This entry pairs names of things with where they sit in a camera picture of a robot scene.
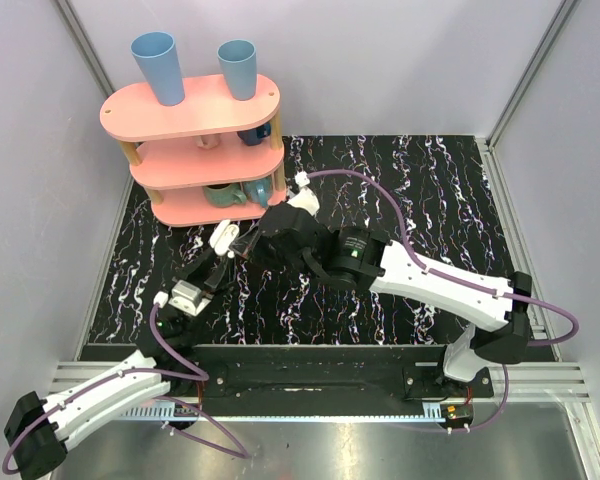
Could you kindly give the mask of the white earbud charging case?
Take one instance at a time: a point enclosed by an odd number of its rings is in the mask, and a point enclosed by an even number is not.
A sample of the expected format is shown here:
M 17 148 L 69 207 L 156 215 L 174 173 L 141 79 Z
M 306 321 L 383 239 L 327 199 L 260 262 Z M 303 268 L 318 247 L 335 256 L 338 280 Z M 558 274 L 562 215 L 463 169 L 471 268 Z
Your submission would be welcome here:
M 231 245 L 239 237 L 240 229 L 229 219 L 224 219 L 215 227 L 210 239 L 209 246 L 218 257 L 227 256 L 230 259 L 235 257 L 231 250 Z

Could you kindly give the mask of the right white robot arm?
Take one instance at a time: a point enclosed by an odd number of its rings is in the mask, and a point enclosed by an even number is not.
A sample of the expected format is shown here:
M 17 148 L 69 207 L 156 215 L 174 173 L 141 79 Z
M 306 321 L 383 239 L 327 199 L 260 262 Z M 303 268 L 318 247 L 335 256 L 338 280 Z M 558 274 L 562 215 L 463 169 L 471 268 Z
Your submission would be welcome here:
M 330 230 L 306 210 L 281 203 L 266 210 L 256 229 L 236 239 L 232 252 L 267 270 L 295 270 L 340 290 L 417 300 L 470 322 L 446 346 L 434 384 L 446 396 L 466 389 L 490 363 L 515 365 L 530 342 L 528 275 L 520 284 L 480 276 L 409 253 L 382 232 L 355 226 Z

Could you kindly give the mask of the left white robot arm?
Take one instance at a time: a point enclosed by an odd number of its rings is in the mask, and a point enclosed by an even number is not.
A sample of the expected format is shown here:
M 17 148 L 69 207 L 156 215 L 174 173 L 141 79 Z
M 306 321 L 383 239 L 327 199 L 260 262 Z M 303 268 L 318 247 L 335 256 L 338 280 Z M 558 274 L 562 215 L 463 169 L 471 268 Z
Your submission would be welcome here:
M 153 299 L 136 350 L 116 366 L 45 398 L 20 397 L 4 428 L 6 475 L 40 479 L 101 426 L 147 400 L 183 396 L 210 378 L 191 358 L 194 331 L 229 289 L 234 255 L 209 247 Z

